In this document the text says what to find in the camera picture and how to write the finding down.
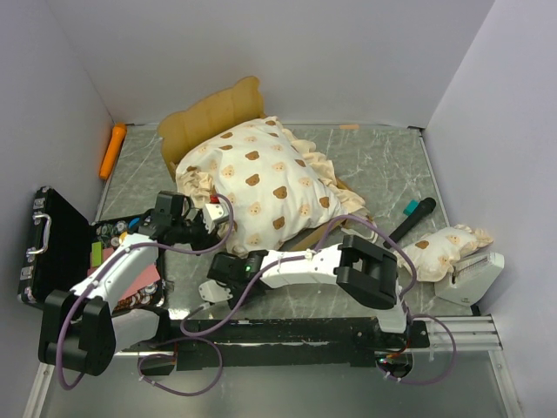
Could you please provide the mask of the bear print bed mattress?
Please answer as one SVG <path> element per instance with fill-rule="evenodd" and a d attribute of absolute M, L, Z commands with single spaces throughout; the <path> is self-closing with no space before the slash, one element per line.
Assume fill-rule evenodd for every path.
<path fill-rule="evenodd" d="M 332 161 L 275 117 L 247 121 L 196 146 L 178 164 L 176 184 L 197 207 L 213 193 L 230 200 L 234 231 L 226 249 L 238 256 L 277 250 L 341 214 L 369 213 L 363 198 L 339 186 Z"/>

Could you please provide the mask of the wooden pet bed frame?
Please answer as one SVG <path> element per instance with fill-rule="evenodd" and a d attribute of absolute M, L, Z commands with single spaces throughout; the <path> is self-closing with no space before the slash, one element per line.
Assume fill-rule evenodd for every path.
<path fill-rule="evenodd" d="M 189 109 L 176 111 L 163 119 L 158 126 L 158 136 L 162 139 L 161 154 L 175 184 L 178 164 L 196 146 L 234 126 L 256 118 L 268 118 L 265 115 L 264 98 L 258 90 L 259 85 L 260 81 L 255 76 L 241 78 L 232 87 L 212 93 Z M 337 176 L 336 178 L 342 189 L 353 192 L 342 180 Z M 365 220 L 371 218 L 370 213 L 348 214 Z M 297 251 L 316 245 L 324 236 L 327 226 L 337 228 L 342 225 L 335 218 L 316 228 L 305 229 L 287 240 L 279 249 Z M 232 221 L 231 226 L 219 227 L 218 235 L 232 234 L 233 231 Z"/>

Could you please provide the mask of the small bear print pillow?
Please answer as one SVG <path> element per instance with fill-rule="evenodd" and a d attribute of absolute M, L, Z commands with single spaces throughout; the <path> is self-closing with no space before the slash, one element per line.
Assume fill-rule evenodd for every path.
<path fill-rule="evenodd" d="M 438 282 L 462 258 L 493 243 L 493 238 L 483 229 L 465 225 L 449 226 L 429 233 L 403 248 L 413 263 L 417 281 Z"/>

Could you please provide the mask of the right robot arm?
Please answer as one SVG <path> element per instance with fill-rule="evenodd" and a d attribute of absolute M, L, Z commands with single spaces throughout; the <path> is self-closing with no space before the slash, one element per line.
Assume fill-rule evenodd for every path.
<path fill-rule="evenodd" d="M 217 253 L 208 280 L 198 287 L 203 301 L 229 307 L 251 295 L 295 285 L 335 285 L 361 306 L 372 309 L 381 340 L 398 347 L 410 336 L 407 314 L 400 298 L 396 257 L 355 235 L 320 250 L 299 252 L 257 250 L 245 258 Z"/>

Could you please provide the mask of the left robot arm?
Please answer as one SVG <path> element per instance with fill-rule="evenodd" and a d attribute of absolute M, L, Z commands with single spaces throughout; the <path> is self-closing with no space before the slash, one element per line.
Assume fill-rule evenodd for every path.
<path fill-rule="evenodd" d="M 43 307 L 38 359 L 58 370 L 100 375 L 115 353 L 140 342 L 153 350 L 169 345 L 171 319 L 161 307 L 136 307 L 115 313 L 118 302 L 163 250 L 186 244 L 186 254 L 200 255 L 219 246 L 202 211 L 194 218 L 191 199 L 160 192 L 154 208 L 129 228 L 115 252 L 85 280 L 68 291 L 51 292 Z"/>

